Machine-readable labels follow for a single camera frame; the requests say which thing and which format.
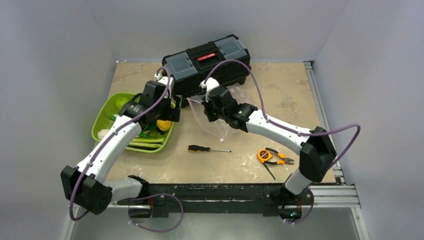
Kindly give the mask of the yellow pear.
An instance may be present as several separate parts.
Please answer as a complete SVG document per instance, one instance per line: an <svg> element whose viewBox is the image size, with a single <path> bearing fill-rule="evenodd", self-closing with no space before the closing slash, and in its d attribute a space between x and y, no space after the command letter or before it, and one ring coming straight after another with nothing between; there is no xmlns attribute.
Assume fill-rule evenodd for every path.
<svg viewBox="0 0 424 240"><path fill-rule="evenodd" d="M160 131L168 132L172 128L173 122L170 120L157 120L156 126Z"/></svg>

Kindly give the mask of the clear zip top bag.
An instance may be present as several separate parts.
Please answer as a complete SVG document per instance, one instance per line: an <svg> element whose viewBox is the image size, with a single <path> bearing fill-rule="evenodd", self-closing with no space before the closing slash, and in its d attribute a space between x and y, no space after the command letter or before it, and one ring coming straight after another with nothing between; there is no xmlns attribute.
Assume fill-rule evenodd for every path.
<svg viewBox="0 0 424 240"><path fill-rule="evenodd" d="M227 86L226 88L239 104L255 104L255 101L252 100L248 92L239 83ZM208 118L204 113L204 106L202 105L202 99L204 96L205 95L195 95L187 99L194 119L206 133L216 136L221 142L224 142L229 136L233 135L236 130L231 128L222 119L218 119L214 122L208 121Z"/></svg>

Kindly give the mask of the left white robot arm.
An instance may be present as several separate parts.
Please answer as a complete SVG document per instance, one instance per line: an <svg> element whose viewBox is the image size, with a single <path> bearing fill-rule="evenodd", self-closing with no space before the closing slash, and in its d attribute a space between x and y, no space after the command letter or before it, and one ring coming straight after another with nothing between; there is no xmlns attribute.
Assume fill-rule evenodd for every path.
<svg viewBox="0 0 424 240"><path fill-rule="evenodd" d="M73 220L73 206L78 205L95 215L102 213L109 204L131 199L138 205L146 203L149 191L143 180L128 176L124 180L107 182L106 178L133 139L145 127L158 120L178 122L181 97L172 97L174 79L162 77L145 84L142 93L133 96L119 111L114 124L97 146L75 167L65 166L60 173L63 191L69 200L69 213Z"/></svg>

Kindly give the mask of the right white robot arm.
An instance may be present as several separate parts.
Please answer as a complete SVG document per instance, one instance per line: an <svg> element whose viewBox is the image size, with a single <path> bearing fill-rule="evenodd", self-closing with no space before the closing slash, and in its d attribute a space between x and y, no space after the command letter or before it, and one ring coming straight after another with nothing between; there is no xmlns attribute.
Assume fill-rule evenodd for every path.
<svg viewBox="0 0 424 240"><path fill-rule="evenodd" d="M279 143L299 156L298 168L285 181L280 196L288 204L300 198L312 183L320 183L336 158L336 150L325 129L296 127L266 116L249 103L238 103L223 87L207 87L204 113L210 122L218 119L231 128L257 134Z"/></svg>

